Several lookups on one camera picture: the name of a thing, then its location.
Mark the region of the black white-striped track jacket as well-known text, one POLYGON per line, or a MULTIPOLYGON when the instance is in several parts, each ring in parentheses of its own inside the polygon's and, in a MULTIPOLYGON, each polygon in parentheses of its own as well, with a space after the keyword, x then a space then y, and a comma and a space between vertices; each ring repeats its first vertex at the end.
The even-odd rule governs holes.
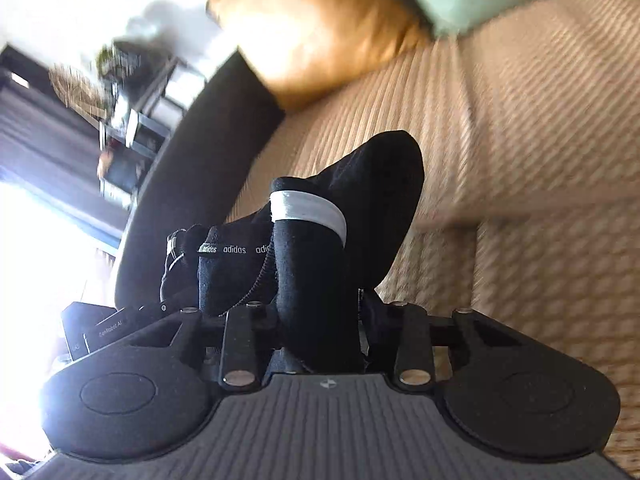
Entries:
POLYGON ((320 174, 274 179, 254 214, 172 233, 160 296, 207 316, 274 304, 283 347, 303 368, 358 373, 358 294, 390 270, 423 182, 408 132, 372 136, 320 174))

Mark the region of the woven brown seat mat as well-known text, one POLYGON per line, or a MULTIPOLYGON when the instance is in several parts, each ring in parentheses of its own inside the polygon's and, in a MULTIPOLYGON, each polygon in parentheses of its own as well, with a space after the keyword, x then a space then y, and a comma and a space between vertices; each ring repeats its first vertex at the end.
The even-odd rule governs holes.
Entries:
POLYGON ((639 470, 639 0, 537 0, 439 39, 285 118, 236 200, 371 136, 419 143, 419 210, 378 292, 470 307, 597 367, 639 470))

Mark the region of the black side table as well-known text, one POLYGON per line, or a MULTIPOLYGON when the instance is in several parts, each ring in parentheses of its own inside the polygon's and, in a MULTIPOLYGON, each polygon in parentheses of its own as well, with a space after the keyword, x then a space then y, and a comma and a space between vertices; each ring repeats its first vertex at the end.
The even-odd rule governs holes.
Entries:
POLYGON ((100 191, 127 208, 134 201, 160 148, 204 89, 206 78, 172 58, 132 102, 119 93, 113 114, 99 123, 100 191))

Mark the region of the orange leather cushion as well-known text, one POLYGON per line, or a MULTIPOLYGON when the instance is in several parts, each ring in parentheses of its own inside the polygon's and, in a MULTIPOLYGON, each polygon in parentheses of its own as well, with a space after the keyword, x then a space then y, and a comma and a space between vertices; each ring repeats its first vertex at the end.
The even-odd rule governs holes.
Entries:
POLYGON ((430 41, 402 0, 208 0, 207 11, 287 112, 430 41))

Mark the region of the potted plant in bag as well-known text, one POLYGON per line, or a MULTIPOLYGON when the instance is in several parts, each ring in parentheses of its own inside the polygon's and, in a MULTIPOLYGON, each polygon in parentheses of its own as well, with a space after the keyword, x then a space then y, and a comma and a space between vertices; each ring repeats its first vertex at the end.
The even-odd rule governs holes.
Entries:
POLYGON ((116 40, 99 50, 86 70, 55 65, 49 81, 67 108, 91 119, 107 119, 114 110, 117 92, 149 59, 141 44, 116 40))

